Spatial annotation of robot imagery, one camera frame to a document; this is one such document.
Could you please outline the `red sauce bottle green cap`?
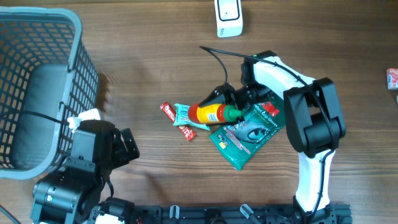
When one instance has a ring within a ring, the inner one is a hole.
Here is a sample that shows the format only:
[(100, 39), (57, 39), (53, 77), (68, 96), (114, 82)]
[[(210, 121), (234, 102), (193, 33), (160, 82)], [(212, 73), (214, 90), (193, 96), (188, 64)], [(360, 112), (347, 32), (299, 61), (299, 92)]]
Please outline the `red sauce bottle green cap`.
[(204, 107), (194, 104), (188, 109), (189, 120), (198, 124), (231, 123), (243, 117), (243, 114), (241, 110), (232, 105), (219, 103)]

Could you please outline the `green 3M gloves package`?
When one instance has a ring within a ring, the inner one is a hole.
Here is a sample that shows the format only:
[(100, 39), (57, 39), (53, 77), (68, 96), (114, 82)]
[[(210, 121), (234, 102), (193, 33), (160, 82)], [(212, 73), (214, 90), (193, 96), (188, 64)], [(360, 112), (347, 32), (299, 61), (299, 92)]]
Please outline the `green 3M gloves package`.
[(210, 135), (220, 154), (236, 169), (285, 126), (284, 102), (279, 97), (244, 110), (244, 120), (222, 126)]

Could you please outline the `orange white snack packet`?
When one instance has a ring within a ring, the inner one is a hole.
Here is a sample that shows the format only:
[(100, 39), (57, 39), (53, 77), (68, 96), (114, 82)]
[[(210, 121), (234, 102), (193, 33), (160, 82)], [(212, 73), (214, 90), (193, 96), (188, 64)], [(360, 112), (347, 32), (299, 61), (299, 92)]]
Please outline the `orange white snack packet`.
[(387, 74), (387, 87), (389, 90), (398, 89), (398, 69), (388, 68), (386, 70)]

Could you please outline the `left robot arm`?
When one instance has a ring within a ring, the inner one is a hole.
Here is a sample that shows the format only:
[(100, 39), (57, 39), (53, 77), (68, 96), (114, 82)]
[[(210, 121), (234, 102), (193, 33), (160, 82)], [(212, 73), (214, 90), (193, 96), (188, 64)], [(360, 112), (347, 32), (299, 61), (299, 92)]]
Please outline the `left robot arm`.
[(140, 156), (129, 128), (103, 120), (82, 121), (61, 165), (34, 186), (34, 223), (83, 223), (111, 185), (113, 170)]

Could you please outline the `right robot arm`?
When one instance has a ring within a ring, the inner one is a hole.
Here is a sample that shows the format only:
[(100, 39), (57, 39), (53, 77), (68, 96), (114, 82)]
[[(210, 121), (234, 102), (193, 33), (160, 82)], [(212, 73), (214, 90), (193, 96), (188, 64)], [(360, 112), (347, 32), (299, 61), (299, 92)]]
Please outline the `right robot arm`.
[(270, 50), (243, 59), (242, 88), (225, 82), (199, 105), (222, 103), (241, 110), (265, 102), (270, 93), (283, 100), (287, 136), (299, 156), (294, 202), (301, 219), (309, 221), (330, 203), (331, 160), (346, 134), (335, 84), (329, 78), (316, 80), (296, 72)]

